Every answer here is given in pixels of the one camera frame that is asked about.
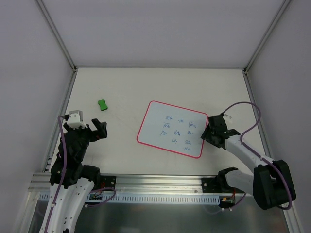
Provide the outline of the pink framed whiteboard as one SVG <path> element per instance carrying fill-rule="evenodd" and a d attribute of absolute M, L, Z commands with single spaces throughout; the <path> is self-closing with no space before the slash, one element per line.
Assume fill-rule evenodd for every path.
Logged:
<path fill-rule="evenodd" d="M 176 105 L 151 101 L 137 134 L 137 142 L 190 158 L 202 156 L 202 133 L 208 115 Z"/>

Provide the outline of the green whiteboard eraser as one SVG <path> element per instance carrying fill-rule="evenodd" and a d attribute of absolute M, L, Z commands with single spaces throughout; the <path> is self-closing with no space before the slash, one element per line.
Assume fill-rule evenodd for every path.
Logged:
<path fill-rule="evenodd" d="M 108 106 L 104 99 L 98 100 L 98 105 L 101 111 L 105 111 L 108 109 Z"/>

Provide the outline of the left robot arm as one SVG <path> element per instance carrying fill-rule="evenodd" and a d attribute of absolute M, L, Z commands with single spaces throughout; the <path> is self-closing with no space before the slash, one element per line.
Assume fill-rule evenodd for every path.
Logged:
<path fill-rule="evenodd" d="M 100 169 L 82 164 L 89 144 L 107 138 L 107 123 L 96 118 L 92 123 L 95 130 L 89 125 L 73 126 L 69 116 L 58 117 L 61 137 L 51 168 L 50 199 L 40 229 L 42 233 L 74 232 L 87 196 L 101 185 Z"/>

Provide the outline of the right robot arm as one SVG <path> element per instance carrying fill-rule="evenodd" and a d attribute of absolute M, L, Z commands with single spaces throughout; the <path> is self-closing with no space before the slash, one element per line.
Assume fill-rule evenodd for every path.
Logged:
<path fill-rule="evenodd" d="M 229 129 L 223 115 L 211 116 L 201 138 L 209 144 L 235 155 L 251 174 L 229 167 L 218 172 L 208 185 L 222 192 L 234 189 L 252 195 L 263 210 L 278 207 L 291 209 L 296 199 L 294 183 L 288 164 L 259 154 L 243 141 L 235 129 Z"/>

